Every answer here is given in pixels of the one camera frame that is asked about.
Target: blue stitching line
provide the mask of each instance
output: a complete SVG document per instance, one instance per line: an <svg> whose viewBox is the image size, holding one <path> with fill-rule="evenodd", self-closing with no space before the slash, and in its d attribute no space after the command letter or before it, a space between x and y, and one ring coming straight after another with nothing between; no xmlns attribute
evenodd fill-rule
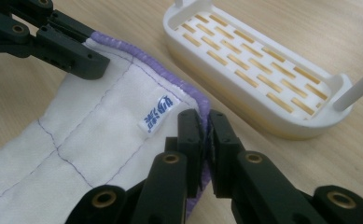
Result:
<svg viewBox="0 0 363 224"><path fill-rule="evenodd" d="M50 155L51 154L53 154L53 152L57 152L57 154L58 154L58 156L63 160L63 161L65 161L65 162L67 162L67 163L69 163L70 165L72 165L73 167L74 167L74 169L82 176L82 178L85 180L85 182L90 186L90 187L92 187L93 188L93 186L88 182L88 180L86 179L86 177L76 168L76 166L72 163L72 162L70 162L70 161L68 161L68 160L66 160L66 159L64 159L61 155L60 155L60 151L59 151L59 148L64 144L64 142L72 135L72 133L83 123L83 121L84 120L86 120L86 118L98 107L98 105L100 105L102 102L103 102L103 100L104 100L104 98L105 98L105 96L107 96L107 94L108 94L108 92L109 91L111 91L114 87L115 87L115 85L118 83L118 81L120 80L120 79L122 79L123 77L124 77L124 75L129 71L129 69L131 68L131 66L132 66L132 64L133 65L135 65L135 66L137 66L137 67L139 67L146 75L148 75L149 77L151 77L158 85L160 85L162 88L164 88L165 90L167 90L168 92L170 92L176 99L178 99L180 102L182 102L182 103L185 103L185 104L187 104L187 105L189 105L189 103L188 102L185 102L185 101L183 101L183 100L181 100L177 95L175 95L175 93L174 92L172 92L172 91L170 91L170 90L168 90L167 88L165 88L163 85L161 85L160 83L159 83L159 81L157 81L152 75L150 75L142 66L140 66L140 65L137 65L137 64L135 64L135 63L133 63L133 61L134 61L134 57L132 57L132 59L131 60L129 60L129 59L127 59L127 58L125 58L125 57L122 57L122 56L120 56L120 55L118 55L118 54L115 54L115 53L112 53L112 52L107 52L107 51L104 51L104 50L102 50L103 52L106 52L106 53L109 53L109 54L112 54L112 55L115 55L115 56L118 56L118 57L120 57L121 59L124 59L124 60L126 60L126 61L128 61L128 62L130 62L131 64L129 64L129 67L125 70L125 72L123 72L123 74L122 74L122 77L120 77L112 86L111 86L111 88L110 89L108 89L106 92L105 92L105 94L102 96L102 98L100 99L100 102L99 102L99 104L97 104L94 108L93 108L93 110L76 126L76 128L73 130L73 131L71 131L69 134L68 134L68 136L63 140L63 142L58 146L58 147L56 147L56 142L55 142L55 139L54 139L54 136L53 136L53 134L52 133L50 133L50 132L48 132L45 128L44 128L44 126L41 124L41 122L40 122L40 119L38 119L37 121L38 121L38 125L44 130L44 132L46 132L47 134L49 134L50 135L50 137L51 137L51 139L52 139L52 143L53 143L53 145L54 145L54 147L56 148L56 150L53 150L50 154L49 154L49 156L47 156L44 160L42 160L41 161L41 163L39 163L39 165L37 166L37 167L35 167L35 169L29 174L29 175L31 175L32 173L34 173L41 165L42 165L42 163L47 159L47 158L49 158L50 157ZM121 167L119 167L119 169L118 169L118 171L106 182L106 183L108 183L108 182L110 182L111 180L113 180L114 178L115 178L115 176L117 176L117 175L119 175L120 174L120 172L123 170L123 168L128 164L128 162L133 158L133 156L135 155L135 154L137 154L139 151L140 151L140 149L142 148L142 146L143 145L141 145L132 155L131 155L131 157L128 159L128 160L126 160L125 161L125 163L121 166ZM17 186L17 185L19 185L20 184L20 182L18 182L18 183L16 183L16 184L14 184L13 186L11 186L9 189L6 189L6 190L4 190L3 191L3 193L0 195L0 198L1 197L3 197L5 194L6 194L6 192L8 192L9 190L11 190L11 189L13 189L15 186Z"/></svg>
<svg viewBox="0 0 363 224"><path fill-rule="evenodd" d="M103 49L99 49L101 52L104 52L104 53L108 53L108 54L113 54L113 55L116 55L116 56L119 56L118 54L116 54L116 53L112 53L112 52L109 52L109 51L107 51L107 50L103 50ZM128 61L128 62L130 62L130 63L133 63L133 60L134 60L134 57L133 57L133 60L129 60L129 59L127 59L127 58L123 58L124 60L126 60L126 61ZM157 80L157 79L155 79L152 75L150 75L142 66L140 66L140 65L138 65L138 64L135 64L134 63L134 66L136 66L136 67L138 67L138 68L140 68L147 76L149 76L150 78L152 78L152 80L154 80L154 82L156 82L159 86L161 86L162 88L164 88L165 90L167 90L168 92L170 92L178 101L180 101L180 102L182 102L182 103L184 103L184 104L187 104L187 105L190 105L188 102L185 102L185 101L183 101L183 100L181 100L181 98L179 98L174 92L172 92L172 91L170 91L169 89L167 89L167 88L165 88L163 85L161 85L160 83L159 83L159 81Z"/></svg>
<svg viewBox="0 0 363 224"><path fill-rule="evenodd" d="M45 160L47 160L52 154L53 154L53 152L55 152L55 150L53 150L53 151L51 151L50 153L49 153L49 155L46 157L46 158L44 158L44 160L42 160L35 168L34 168L34 170L32 171L32 172L30 172L30 174L28 174L28 175L32 175L35 171L37 171L38 170L38 168L44 163L44 161ZM14 185L12 185L9 189L6 189L6 190L4 190L3 191L3 193L0 195L0 198L2 198L8 191L10 191L11 189L13 189L14 187L16 187L17 185L19 185L20 183L21 183L21 181L22 181L22 179L19 181L19 182L17 182L17 183L15 183Z"/></svg>
<svg viewBox="0 0 363 224"><path fill-rule="evenodd" d="M73 166L74 167L74 169L76 170L76 172L77 173L79 173L81 176L82 176L82 178L85 180L85 182L91 187L91 188L93 188L93 186L88 182L88 180L86 179L86 177L76 168L76 166L72 163L72 162L70 162L70 161L68 161L67 159L65 159L65 158L63 158L61 155L60 155L60 152L59 152L59 147L60 146L58 146L58 147L56 147L56 145L55 145L55 141L54 141L54 138L53 138L53 134L52 133L50 133L50 132L48 132L46 129L45 129L45 127L44 126L42 126L42 124L41 124L41 121L40 121L40 119L38 119L37 120L37 122L38 122L38 124L39 124L39 126L42 128L42 130L44 130L44 132L46 132L47 134L49 134L50 135L50 137L52 138L52 143L53 143L53 145L55 146L55 148L56 148L56 152L57 152L57 154L58 154L58 156L59 156L59 158L60 159L62 159L63 161L65 161L65 162L67 162L68 164L70 164L71 166Z"/></svg>
<svg viewBox="0 0 363 224"><path fill-rule="evenodd" d="M117 172L114 174L114 175L112 175L112 177L107 181L107 182L105 182L106 184L108 184L110 181L112 181L114 178L115 178L115 176L117 176L117 175L119 175L120 174L120 172L123 170L123 168L129 163L129 161L131 161L132 160L132 158L134 157L134 155L136 155L140 150L141 150L141 148L143 148L143 145L146 143L146 141L147 141L147 139L148 138L146 138L145 140L144 140L144 142L143 142L143 144L140 146L140 147L138 147L138 149L137 150L135 150L135 152L131 155L131 157L128 159L128 160L126 160L125 161L125 163L123 163L123 165L121 165L120 167L119 167L119 169L117 170Z"/></svg>
<svg viewBox="0 0 363 224"><path fill-rule="evenodd" d="M121 57L121 56L119 56L120 58L122 58L122 59L124 59L124 60L126 60L126 61L128 61L128 62L130 62L131 64L129 64L129 66L128 66L128 68L123 72L123 74L122 74L122 76L111 86L111 88L110 89L108 89L106 92L105 92L105 94L102 96L102 98L100 99L100 103L99 104L97 104L94 108L93 108L93 110L76 126L76 128L98 107L98 105L100 105L102 102L103 102L103 99L104 99L104 97L107 95L107 93L109 92L109 91L111 91L114 87L115 87L115 85L118 83L118 81L120 80L120 79L122 79L123 77L124 77L124 75L129 71L129 69L130 69L130 67L132 66L132 63L133 63L133 59L130 61L130 60L127 60L126 58L124 58L124 57ZM63 161L65 161L65 162L67 162L68 164L70 164L70 165L72 165L73 167L74 167L74 169L76 170L76 172L77 173L79 173L81 176L82 176L82 178L84 179L84 181L91 187L91 188L93 188L93 186L92 186L92 184L90 184L89 182L88 182L88 180L86 179L86 177L76 168L76 166L72 163L72 162L70 162L70 161L68 161L68 160L66 160L65 158L63 158L61 155L60 155L60 152L59 152L59 148L62 146L62 144L60 144L58 147L56 146L56 141L55 141L55 139L54 139L54 136L53 136L53 134L52 133L50 133L47 129L45 129L45 127L42 125L42 123L41 123L41 120L40 119L38 119L37 120L37 123L38 123L38 125L41 127L41 129L45 132L45 133L47 133L47 134L49 134L49 136L50 136L50 138L52 139L52 144L53 144L53 146L55 147L55 150L53 150L52 152L50 152L50 154L44 159L44 160L42 160L39 164L38 164L38 166L36 166L35 168L34 168L34 170L30 173L30 174L28 174L28 175L31 175L31 174L33 174L43 163L44 163L44 161L46 160L46 159L48 159L49 157L50 157L50 155L52 155L53 154L53 152L57 152L57 154L58 154L58 156L59 156L59 158L60 159L62 159ZM73 131L71 131L69 134L68 134L68 136L64 139L64 141L63 141L63 143L70 137L70 135L74 132L74 130ZM2 193L1 193L1 195L0 195L0 198L2 198L8 191L10 191L11 189L13 189L14 187L16 187L17 185L19 185L20 183L21 183L21 181L22 181L22 179L19 181L19 182L17 182L17 183L15 183L14 185L12 185L10 188L8 188L8 189L6 189L6 190L4 190Z"/></svg>

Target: slotted tray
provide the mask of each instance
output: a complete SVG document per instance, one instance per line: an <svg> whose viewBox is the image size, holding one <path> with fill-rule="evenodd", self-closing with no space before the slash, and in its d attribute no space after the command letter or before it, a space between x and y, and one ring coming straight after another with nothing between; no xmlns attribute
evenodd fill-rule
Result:
<svg viewBox="0 0 363 224"><path fill-rule="evenodd" d="M240 117L293 139L321 134L351 106L333 103L352 86L214 7L175 1L163 20L168 47Z"/></svg>

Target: white cloth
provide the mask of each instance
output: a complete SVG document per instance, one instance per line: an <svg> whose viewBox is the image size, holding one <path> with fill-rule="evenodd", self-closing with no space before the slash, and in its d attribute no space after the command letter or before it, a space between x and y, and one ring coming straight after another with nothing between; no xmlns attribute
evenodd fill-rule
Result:
<svg viewBox="0 0 363 224"><path fill-rule="evenodd" d="M0 223L64 223L92 188L134 186L177 136L178 113L208 105L136 47L95 39L108 45L86 42L111 60L105 75L67 75L45 115L0 149Z"/></svg>

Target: light wood surface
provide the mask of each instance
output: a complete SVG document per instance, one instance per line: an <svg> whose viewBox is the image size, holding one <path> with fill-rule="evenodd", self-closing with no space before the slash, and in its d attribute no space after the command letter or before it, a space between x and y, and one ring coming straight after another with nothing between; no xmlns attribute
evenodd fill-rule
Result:
<svg viewBox="0 0 363 224"><path fill-rule="evenodd" d="M128 41L194 84L224 112L244 147L266 154L295 185L309 194L338 185L363 197L363 98L349 117L307 141L288 141L251 128L180 68L165 43L162 18L171 0L54 0L55 8L102 33ZM228 0L214 4L295 51L329 73L363 76L363 0ZM0 147L45 111L64 72L36 58L0 54ZM230 200L211 186L187 223L235 223Z"/></svg>

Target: blue logo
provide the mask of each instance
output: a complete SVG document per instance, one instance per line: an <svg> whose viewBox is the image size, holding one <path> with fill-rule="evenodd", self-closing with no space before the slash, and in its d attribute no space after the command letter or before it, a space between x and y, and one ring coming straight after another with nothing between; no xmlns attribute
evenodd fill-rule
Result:
<svg viewBox="0 0 363 224"><path fill-rule="evenodd" d="M151 129L158 123L161 116L172 106L173 102L167 95L161 97L158 101L158 105L149 112L146 118L144 118L149 133L151 133Z"/></svg>

